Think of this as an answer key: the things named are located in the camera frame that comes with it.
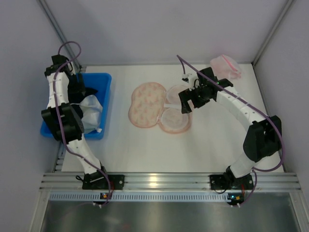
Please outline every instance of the white table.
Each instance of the white table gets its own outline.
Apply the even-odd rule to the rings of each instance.
[[[238,92],[265,112],[251,64],[240,65],[242,78],[232,80]],[[199,70],[206,65],[195,65]],[[187,73],[194,73],[186,67]],[[211,101],[193,112],[190,130],[168,134],[157,125],[133,126],[128,119],[133,90],[145,82],[158,82],[166,89],[182,81],[180,65],[95,66],[87,73],[112,75],[111,98],[104,138],[88,141],[94,155],[108,172],[224,172],[242,152],[246,135],[241,124],[222,106]],[[269,169],[280,161],[278,153],[264,158],[257,167]],[[65,155],[64,172],[83,171],[76,157]]]

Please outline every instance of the gray wall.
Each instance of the gray wall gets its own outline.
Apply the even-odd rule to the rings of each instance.
[[[47,0],[84,65],[251,62],[285,1]]]
[[[60,42],[35,0],[2,0],[0,31],[0,231],[25,232],[58,146],[40,126]]]
[[[286,166],[309,203],[309,1],[297,0],[256,67],[271,113],[282,119]]]

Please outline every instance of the pink plastic bag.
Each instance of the pink plastic bag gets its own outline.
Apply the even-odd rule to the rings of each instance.
[[[221,55],[211,60],[211,67],[218,79],[239,79],[241,68],[231,57]]]

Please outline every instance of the gray floor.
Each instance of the gray floor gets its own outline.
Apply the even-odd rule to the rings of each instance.
[[[288,194],[254,194],[241,209],[225,203],[50,202],[41,232],[297,232]]]

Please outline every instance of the plastic bag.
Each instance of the plastic bag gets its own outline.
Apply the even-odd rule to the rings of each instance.
[[[83,111],[82,122],[84,125],[84,132],[90,133],[91,131],[100,132],[100,122],[103,107],[95,95],[89,95],[82,100],[80,108]]]
[[[241,68],[231,57],[221,55],[211,60],[211,67],[218,79],[239,79]]]

